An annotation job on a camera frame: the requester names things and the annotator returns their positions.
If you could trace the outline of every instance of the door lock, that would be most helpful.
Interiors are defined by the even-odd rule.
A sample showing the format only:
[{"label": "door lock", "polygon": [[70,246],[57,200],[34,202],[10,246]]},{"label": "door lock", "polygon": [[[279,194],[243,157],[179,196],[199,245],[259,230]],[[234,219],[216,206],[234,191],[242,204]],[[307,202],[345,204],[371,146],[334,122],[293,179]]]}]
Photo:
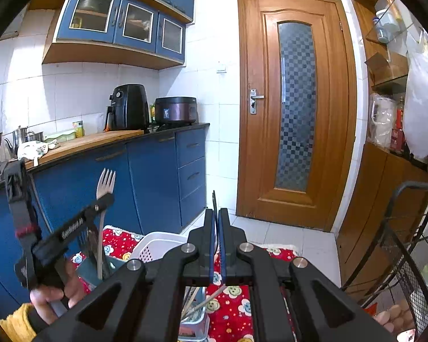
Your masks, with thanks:
[{"label": "door lock", "polygon": [[257,114],[257,99],[264,99],[264,95],[257,95],[257,89],[251,89],[251,92],[249,93],[249,98],[251,101],[251,108],[250,112],[251,114]]}]

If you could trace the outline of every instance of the plastic bag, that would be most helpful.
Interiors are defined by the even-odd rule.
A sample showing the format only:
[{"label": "plastic bag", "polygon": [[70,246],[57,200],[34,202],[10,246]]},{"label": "plastic bag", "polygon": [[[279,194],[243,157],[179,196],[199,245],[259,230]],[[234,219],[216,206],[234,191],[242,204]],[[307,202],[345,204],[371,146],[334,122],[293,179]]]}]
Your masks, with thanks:
[{"label": "plastic bag", "polygon": [[371,94],[370,117],[371,141],[384,148],[390,148],[391,131],[395,126],[396,102],[379,94]]},{"label": "plastic bag", "polygon": [[417,158],[428,155],[428,35],[418,43],[407,34],[409,74],[404,104],[403,131],[409,150]]}]

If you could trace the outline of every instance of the metal fork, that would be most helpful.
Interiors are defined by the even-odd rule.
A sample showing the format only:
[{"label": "metal fork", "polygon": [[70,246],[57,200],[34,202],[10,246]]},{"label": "metal fork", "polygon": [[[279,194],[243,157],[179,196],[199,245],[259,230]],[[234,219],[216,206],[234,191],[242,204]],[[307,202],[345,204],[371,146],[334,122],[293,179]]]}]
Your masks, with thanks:
[{"label": "metal fork", "polygon": [[[116,181],[116,171],[107,170],[104,168],[97,185],[97,199],[99,199],[106,193],[112,193],[114,190],[115,181]],[[104,210],[100,214],[100,223],[98,225],[97,276],[100,280],[103,279],[103,272],[102,272],[103,261],[100,259],[105,257],[104,249],[103,249],[103,225],[104,225],[105,214],[106,214],[106,210]]]}]

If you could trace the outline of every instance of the checkered glass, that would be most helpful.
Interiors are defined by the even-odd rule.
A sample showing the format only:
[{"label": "checkered glass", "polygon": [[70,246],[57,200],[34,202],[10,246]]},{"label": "checkered glass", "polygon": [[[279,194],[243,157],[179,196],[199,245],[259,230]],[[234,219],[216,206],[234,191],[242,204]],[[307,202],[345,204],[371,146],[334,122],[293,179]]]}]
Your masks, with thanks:
[{"label": "checkered glass", "polygon": [[311,26],[278,24],[282,112],[277,188],[306,191],[315,128],[315,55]]}]

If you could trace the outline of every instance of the yellow sleeve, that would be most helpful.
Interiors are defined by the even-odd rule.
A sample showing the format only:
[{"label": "yellow sleeve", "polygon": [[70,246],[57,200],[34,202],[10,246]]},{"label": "yellow sleeve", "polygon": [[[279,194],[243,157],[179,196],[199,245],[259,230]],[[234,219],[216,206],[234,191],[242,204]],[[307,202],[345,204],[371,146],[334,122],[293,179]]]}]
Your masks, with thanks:
[{"label": "yellow sleeve", "polygon": [[37,335],[27,317],[31,307],[32,304],[25,303],[13,314],[8,315],[6,320],[0,320],[0,326],[12,342],[30,342]]}]

